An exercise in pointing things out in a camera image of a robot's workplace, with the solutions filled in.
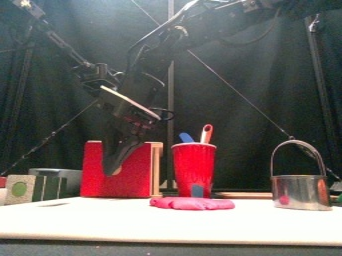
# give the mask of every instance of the table surface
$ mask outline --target table surface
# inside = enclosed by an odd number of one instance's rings
[[[207,211],[160,209],[150,199],[83,197],[1,206],[0,238],[342,246],[341,207],[305,211],[275,208],[271,200],[231,201],[235,209]]]

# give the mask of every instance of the small metal container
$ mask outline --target small metal container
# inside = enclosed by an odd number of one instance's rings
[[[275,152],[287,144],[297,144],[309,150],[317,160],[321,175],[273,175],[273,159]],[[331,210],[326,167],[317,149],[310,144],[299,140],[289,140],[281,143],[271,155],[270,172],[275,207],[313,211]]]

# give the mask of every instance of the blue utensil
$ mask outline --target blue utensil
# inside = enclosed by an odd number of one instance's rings
[[[195,142],[194,139],[191,138],[191,136],[186,132],[182,132],[179,134],[179,138],[183,141],[183,143]]]

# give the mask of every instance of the bucket handle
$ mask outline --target bucket handle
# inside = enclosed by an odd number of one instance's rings
[[[270,163],[271,177],[274,177],[274,175],[273,175],[273,159],[274,159],[275,151],[279,149],[279,147],[282,147],[286,144],[301,145],[301,146],[303,146],[310,151],[310,153],[313,154],[313,156],[314,156],[314,158],[315,158],[315,160],[318,162],[318,167],[319,167],[319,170],[321,170],[321,175],[326,176],[326,167],[325,167],[323,160],[322,160],[322,157],[319,155],[318,150],[309,143],[306,143],[305,141],[301,141],[301,140],[287,140],[283,143],[281,143],[277,146],[277,148],[274,149],[274,151],[273,151],[271,163]]]

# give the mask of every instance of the cup rim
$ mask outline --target cup rim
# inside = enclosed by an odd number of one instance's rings
[[[196,145],[196,146],[208,146],[208,147],[212,147],[212,148],[216,148],[215,145],[212,144],[208,144],[208,143],[200,143],[200,142],[186,142],[186,143],[178,143],[178,144],[174,144],[171,146],[171,148],[175,148],[175,147],[179,147],[179,146],[187,146],[187,145]]]

